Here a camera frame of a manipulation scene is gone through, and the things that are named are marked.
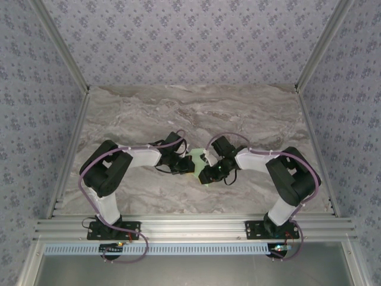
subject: wall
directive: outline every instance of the wall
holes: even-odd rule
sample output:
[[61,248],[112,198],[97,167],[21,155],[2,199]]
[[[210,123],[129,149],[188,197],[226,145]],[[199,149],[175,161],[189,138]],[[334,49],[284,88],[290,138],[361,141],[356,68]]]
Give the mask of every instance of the wall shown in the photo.
[[381,3],[350,9],[304,98],[344,216],[381,285]]
[[90,85],[295,83],[337,0],[43,0]]
[[0,285],[9,286],[46,215],[82,95],[27,0],[0,5],[0,55]]

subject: marble surface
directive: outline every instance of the marble surface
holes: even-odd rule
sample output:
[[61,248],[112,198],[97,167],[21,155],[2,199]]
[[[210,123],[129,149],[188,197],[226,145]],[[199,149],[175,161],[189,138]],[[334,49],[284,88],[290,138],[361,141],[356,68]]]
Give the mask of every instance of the marble surface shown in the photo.
[[[77,187],[78,172],[106,139],[146,144],[178,129],[191,148],[205,147],[220,132],[247,136],[254,148],[297,147],[317,169],[296,94],[289,86],[121,86],[92,87],[76,158],[64,193],[62,213],[91,214]],[[227,136],[236,147],[244,142]],[[233,174],[227,179],[230,182]],[[265,213],[278,198],[269,175],[241,170],[232,186],[209,187],[192,175],[168,175],[153,167],[129,169],[117,190],[121,213]],[[326,212],[324,183],[304,212]]]

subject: metal bracket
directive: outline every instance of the metal bracket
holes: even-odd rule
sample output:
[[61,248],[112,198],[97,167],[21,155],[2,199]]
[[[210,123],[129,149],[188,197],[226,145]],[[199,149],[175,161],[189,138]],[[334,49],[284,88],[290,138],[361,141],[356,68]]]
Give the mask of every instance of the metal bracket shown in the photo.
[[[140,222],[119,222],[119,228],[126,228],[133,231],[140,232]],[[91,222],[88,230],[88,240],[138,240],[137,234],[128,234],[127,232],[121,232],[113,230],[105,226],[102,222]]]
[[287,234],[290,234],[292,238],[298,239],[299,229],[292,222],[287,222],[282,226],[282,231],[277,233],[277,237],[272,237],[264,228],[263,220],[249,220],[245,222],[245,231],[246,238],[248,240],[285,240],[290,237]]

